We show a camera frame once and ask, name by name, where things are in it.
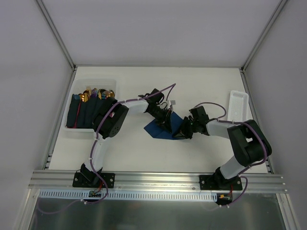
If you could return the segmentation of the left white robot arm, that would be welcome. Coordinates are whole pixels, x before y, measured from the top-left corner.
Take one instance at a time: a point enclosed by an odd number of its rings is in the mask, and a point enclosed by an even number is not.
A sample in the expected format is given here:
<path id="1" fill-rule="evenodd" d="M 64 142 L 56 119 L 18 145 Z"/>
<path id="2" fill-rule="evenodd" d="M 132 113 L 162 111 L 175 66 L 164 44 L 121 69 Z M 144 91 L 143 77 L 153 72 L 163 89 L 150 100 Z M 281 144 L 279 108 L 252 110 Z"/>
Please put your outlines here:
<path id="1" fill-rule="evenodd" d="M 93 119 L 94 143 L 90 156 L 74 175 L 74 187 L 95 187 L 103 184 L 101 174 L 103 159 L 110 138 L 120 131 L 127 115 L 148 113 L 155 118 L 156 125 L 162 130 L 172 133 L 171 115 L 173 106 L 167 104 L 160 107 L 168 97 L 162 91 L 153 89 L 151 93 L 139 95 L 138 98 L 118 101 L 107 98 Z"/>

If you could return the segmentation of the blue paper napkin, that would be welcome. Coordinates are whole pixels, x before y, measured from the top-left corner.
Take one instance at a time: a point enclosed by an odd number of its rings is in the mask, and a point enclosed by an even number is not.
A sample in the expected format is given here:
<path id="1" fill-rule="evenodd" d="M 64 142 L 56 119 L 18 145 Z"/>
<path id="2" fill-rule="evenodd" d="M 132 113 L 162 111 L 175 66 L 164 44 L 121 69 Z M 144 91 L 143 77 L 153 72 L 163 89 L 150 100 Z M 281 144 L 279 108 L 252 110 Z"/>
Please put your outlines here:
<path id="1" fill-rule="evenodd" d="M 161 129 L 157 124 L 156 120 L 154 119 L 148 125 L 144 127 L 144 130 L 153 138 L 157 139 L 168 139 L 168 140 L 176 140 L 172 138 L 172 135 L 175 131 L 179 128 L 183 119 L 175 112 L 171 114 L 171 124 L 172 124 L 172 133 L 168 133 Z"/>

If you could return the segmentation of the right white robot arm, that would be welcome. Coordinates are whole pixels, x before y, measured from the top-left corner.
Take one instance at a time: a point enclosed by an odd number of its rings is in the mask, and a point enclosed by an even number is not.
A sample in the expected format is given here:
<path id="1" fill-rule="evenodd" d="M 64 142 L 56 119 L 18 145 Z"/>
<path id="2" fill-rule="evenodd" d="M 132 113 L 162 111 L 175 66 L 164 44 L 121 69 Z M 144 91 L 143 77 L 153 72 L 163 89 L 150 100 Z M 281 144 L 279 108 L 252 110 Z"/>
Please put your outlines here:
<path id="1" fill-rule="evenodd" d="M 200 189 L 241 190 L 239 176 L 248 168 L 264 163 L 272 154 L 272 147 L 262 130 L 252 119 L 234 122 L 209 118 L 203 106 L 190 109 L 190 113 L 172 135 L 173 138 L 191 139 L 195 133 L 225 138 L 230 141 L 234 154 L 212 175 L 199 176 Z"/>

